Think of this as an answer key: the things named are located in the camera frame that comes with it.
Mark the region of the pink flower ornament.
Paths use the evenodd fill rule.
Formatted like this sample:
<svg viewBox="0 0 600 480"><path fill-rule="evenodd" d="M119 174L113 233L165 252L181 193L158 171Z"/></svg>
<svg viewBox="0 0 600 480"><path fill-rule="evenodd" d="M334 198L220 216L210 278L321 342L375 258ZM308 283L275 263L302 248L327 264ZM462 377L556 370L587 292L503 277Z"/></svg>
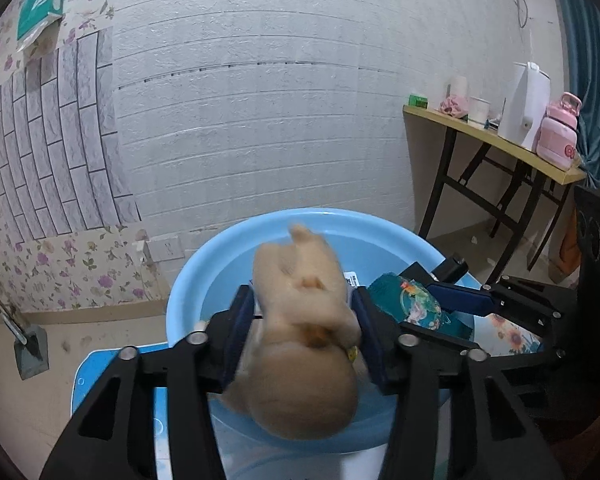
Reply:
<svg viewBox="0 0 600 480"><path fill-rule="evenodd" d="M468 115L468 101L464 96L450 94L439 105L439 112L457 119L463 119Z"/></svg>

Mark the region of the white cup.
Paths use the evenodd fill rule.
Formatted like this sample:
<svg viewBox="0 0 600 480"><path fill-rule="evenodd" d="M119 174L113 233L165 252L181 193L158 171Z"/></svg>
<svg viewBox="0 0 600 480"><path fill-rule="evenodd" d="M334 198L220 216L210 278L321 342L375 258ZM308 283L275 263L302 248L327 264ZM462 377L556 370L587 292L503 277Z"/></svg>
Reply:
<svg viewBox="0 0 600 480"><path fill-rule="evenodd" d="M468 122L477 128L484 128L489 119L490 102L471 96L468 101Z"/></svg>

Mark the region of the light blue plastic basin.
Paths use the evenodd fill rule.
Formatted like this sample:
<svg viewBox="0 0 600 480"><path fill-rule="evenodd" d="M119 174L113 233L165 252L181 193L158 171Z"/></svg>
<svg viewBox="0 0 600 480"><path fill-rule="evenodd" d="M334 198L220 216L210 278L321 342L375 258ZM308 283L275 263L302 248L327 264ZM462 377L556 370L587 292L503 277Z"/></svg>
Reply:
<svg viewBox="0 0 600 480"><path fill-rule="evenodd" d="M432 271L443 261L441 252L415 233L387 220L343 209L300 208L262 214L239 222L204 243L176 277L166 307L166 338L176 344L199 321L226 310L237 289L254 285L262 275L273 290L297 290L302 278L321 278L323 272L300 268L291 248L289 228L302 224L326 238L343 274L363 285L381 274L400 273L412 263ZM267 445L307 453L351 453L387 443L396 400L376 387L362 388L358 410L345 430L328 439L291 442L268 434L251 417L238 414L220 401L211 403L211 416L220 427Z"/></svg>

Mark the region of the blue curtain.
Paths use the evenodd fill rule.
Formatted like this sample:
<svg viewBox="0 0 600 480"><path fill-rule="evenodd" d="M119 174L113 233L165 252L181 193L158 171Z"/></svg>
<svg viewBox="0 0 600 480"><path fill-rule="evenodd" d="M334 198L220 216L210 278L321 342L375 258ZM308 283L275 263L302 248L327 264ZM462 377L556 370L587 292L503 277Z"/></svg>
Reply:
<svg viewBox="0 0 600 480"><path fill-rule="evenodd" d="M568 91L582 101L577 150L586 182L600 190L600 10L594 0L558 0L567 44Z"/></svg>

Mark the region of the white electric kettle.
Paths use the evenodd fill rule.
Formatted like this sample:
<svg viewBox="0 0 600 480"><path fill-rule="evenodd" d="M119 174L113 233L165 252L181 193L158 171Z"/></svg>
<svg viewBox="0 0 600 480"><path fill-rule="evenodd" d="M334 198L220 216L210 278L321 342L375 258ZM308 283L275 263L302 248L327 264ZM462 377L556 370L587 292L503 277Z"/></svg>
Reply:
<svg viewBox="0 0 600 480"><path fill-rule="evenodd" d="M548 102L550 76L536 63L515 63L498 135L532 152Z"/></svg>

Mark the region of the small green box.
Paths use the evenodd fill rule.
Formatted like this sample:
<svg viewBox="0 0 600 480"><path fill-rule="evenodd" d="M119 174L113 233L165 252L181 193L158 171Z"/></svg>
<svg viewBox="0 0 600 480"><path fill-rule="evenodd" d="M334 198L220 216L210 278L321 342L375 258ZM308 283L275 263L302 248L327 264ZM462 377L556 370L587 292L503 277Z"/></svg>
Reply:
<svg viewBox="0 0 600 480"><path fill-rule="evenodd" d="M418 107L426 110L428 108L428 98L417 93L411 93L408 96L407 105L410 107Z"/></svg>

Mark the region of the yellow top side table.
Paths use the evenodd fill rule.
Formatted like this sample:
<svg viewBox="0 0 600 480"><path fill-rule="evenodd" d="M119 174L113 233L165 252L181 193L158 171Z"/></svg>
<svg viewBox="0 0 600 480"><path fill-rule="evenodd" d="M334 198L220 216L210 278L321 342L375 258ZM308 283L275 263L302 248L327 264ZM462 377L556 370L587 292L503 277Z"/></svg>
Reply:
<svg viewBox="0 0 600 480"><path fill-rule="evenodd" d="M542 198L546 198L555 206L555 212L528 264L528 268L532 269L557 226L573 185L585 180L585 172L579 168L560 170L539 158L538 155L505 141L489 129L474 127L464 120L453 118L436 110L405 105L403 114L418 117L431 125L444 128L442 152L418 235L422 238L428 236L442 193L446 188L467 198L494 219L491 231L493 235L502 226L510 231L509 241L486 279L486 282L491 285L504 273L510 258L513 257L518 245L524 239L536 207ZM452 176L450 169L459 136L466 136L466 138L478 141L480 146L462 173L456 178ZM506 189L496 203L487 200L470 187L471 179L483 164L489 165L508 177Z"/></svg>

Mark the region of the teal floral pouch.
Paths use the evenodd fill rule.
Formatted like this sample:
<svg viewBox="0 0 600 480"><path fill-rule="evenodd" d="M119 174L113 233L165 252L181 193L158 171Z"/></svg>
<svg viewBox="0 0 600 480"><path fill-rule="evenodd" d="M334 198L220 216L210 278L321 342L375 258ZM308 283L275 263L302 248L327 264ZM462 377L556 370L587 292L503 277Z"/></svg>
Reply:
<svg viewBox="0 0 600 480"><path fill-rule="evenodd" d="M439 301L419 282L386 273L376 278L367 291L373 303L398 323L407 322L471 340L472 318L465 321L455 312L442 309Z"/></svg>

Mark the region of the white paper roll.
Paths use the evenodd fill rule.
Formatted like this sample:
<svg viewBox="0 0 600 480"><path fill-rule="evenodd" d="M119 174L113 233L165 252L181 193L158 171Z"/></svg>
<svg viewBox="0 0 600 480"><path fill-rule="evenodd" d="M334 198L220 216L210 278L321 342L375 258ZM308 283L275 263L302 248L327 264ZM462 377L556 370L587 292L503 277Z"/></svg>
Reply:
<svg viewBox="0 0 600 480"><path fill-rule="evenodd" d="M462 75L454 75L448 81L448 96L466 99L468 96L468 79Z"/></svg>

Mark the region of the pink water bottle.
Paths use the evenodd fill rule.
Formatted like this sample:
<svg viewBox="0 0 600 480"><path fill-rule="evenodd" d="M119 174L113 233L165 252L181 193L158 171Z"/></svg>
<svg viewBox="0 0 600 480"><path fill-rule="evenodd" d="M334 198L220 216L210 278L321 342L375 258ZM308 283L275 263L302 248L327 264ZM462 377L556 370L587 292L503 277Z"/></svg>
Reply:
<svg viewBox="0 0 600 480"><path fill-rule="evenodd" d="M547 105L536 136L535 154L562 171L569 170L576 158L581 106L577 96L564 92Z"/></svg>

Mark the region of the white wall socket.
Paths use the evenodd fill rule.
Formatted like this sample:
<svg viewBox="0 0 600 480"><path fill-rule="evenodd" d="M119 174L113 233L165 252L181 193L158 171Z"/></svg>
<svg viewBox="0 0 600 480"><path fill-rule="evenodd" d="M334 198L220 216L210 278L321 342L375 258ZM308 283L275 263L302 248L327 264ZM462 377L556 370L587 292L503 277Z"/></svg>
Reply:
<svg viewBox="0 0 600 480"><path fill-rule="evenodd" d="M177 235L163 235L140 240L136 243L136 251L142 263L160 263L181 260L184 250Z"/></svg>

